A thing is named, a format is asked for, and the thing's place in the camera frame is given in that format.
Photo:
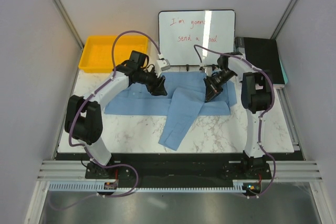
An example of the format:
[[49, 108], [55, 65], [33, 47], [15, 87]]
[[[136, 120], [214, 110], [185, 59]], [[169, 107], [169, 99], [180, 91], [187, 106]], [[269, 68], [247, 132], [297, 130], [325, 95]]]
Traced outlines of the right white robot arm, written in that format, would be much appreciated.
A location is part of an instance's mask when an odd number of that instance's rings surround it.
[[205, 102], [210, 102], [223, 91], [223, 85], [236, 76], [241, 85], [241, 104], [247, 114], [247, 140], [240, 172], [254, 178], [266, 166], [266, 150], [261, 140], [265, 114], [272, 109], [275, 93], [271, 77], [240, 55], [223, 54], [217, 59], [220, 71], [204, 78]]

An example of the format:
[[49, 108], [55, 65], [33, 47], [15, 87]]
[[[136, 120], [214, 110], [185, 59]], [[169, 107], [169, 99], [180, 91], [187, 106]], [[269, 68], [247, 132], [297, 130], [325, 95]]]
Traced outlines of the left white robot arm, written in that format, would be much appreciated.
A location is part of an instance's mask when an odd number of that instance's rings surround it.
[[65, 131], [71, 147], [82, 146], [90, 159], [98, 164], [97, 173], [111, 178], [115, 165], [102, 139], [102, 111], [119, 93], [135, 83], [145, 85], [153, 96], [166, 96], [164, 70], [170, 68], [166, 59], [158, 59], [151, 70], [145, 68], [148, 55], [132, 51], [130, 58], [114, 67], [111, 75], [95, 90], [83, 96], [72, 95], [68, 100]]

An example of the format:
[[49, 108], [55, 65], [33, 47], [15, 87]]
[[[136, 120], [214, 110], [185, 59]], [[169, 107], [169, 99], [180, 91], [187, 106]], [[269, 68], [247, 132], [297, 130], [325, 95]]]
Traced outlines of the blue long sleeve shirt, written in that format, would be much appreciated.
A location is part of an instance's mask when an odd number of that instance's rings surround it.
[[106, 106], [105, 114], [165, 116], [166, 122], [159, 144], [177, 150], [198, 116], [230, 115], [236, 104], [233, 82], [222, 85], [223, 91], [205, 102], [205, 73], [165, 73], [166, 96], [152, 96], [143, 84], [132, 84]]

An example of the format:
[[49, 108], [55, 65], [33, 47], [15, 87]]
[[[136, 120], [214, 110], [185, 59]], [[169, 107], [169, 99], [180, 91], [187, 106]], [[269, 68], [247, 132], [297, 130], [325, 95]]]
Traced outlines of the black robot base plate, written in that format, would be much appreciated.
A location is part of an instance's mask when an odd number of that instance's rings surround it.
[[114, 153], [108, 165], [133, 166], [140, 178], [155, 176], [215, 177], [222, 179], [271, 179], [268, 158], [248, 158], [245, 154], [214, 153]]

